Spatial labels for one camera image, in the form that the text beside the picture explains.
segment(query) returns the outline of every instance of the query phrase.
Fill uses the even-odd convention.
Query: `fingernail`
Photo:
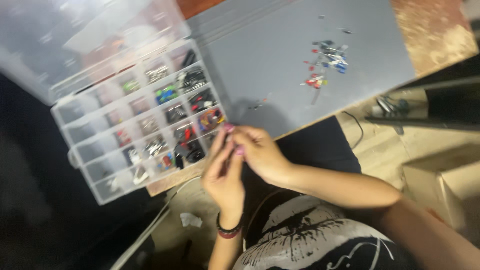
[[[230,123],[225,123],[224,127],[228,133],[232,133],[233,130],[235,129],[235,126]]]
[[[237,156],[245,155],[245,147],[243,147],[243,145],[239,145],[237,147],[237,149],[235,150],[235,155],[237,155]]]

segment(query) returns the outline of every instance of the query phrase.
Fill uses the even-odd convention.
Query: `black t-shirt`
[[[346,219],[341,208],[299,196],[271,212],[261,239],[234,269],[409,270],[417,265],[385,235]]]

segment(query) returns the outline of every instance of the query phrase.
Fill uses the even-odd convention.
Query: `wire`
[[[167,209],[168,205],[170,202],[173,200],[173,198],[182,190],[186,185],[190,184],[192,181],[195,181],[197,179],[200,179],[201,176],[194,177],[190,180],[188,180],[185,184],[183,184],[170,198],[165,206],[160,210],[158,215],[153,219],[152,223],[145,229],[145,231],[137,238],[135,243],[133,243],[121,256],[120,258],[115,262],[115,264],[110,268],[111,270],[117,270],[121,269],[123,265],[127,262],[127,260],[135,253],[135,251],[138,249],[140,245],[145,242],[147,237],[152,234],[153,230],[163,221],[163,219],[170,213],[170,209],[167,210],[165,215],[162,215],[165,209]]]
[[[355,145],[352,147],[352,150],[355,149],[359,144],[360,142],[363,140],[363,128],[361,127],[360,125],[360,122],[357,120],[357,118],[353,115],[351,115],[350,113],[346,112],[346,111],[343,111],[343,113],[345,113],[346,115],[349,115],[351,118],[355,119],[355,122],[357,122],[357,125],[359,125],[359,128],[361,130],[361,136],[360,136],[360,139],[355,143]]]

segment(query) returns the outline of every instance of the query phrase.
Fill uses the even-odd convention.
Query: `cardboard box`
[[[408,189],[420,207],[434,210],[455,230],[465,228],[464,201],[480,196],[479,145],[465,145],[408,162],[403,171]],[[467,210],[478,213],[478,209]]]

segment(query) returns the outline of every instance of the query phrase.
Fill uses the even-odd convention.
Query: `gray desk surface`
[[[230,121],[272,137],[415,78],[389,1],[227,0],[188,24]],[[312,73],[303,61],[315,60],[312,42],[322,40],[348,45],[349,66],[346,74],[328,70],[311,105],[314,90],[300,85]]]

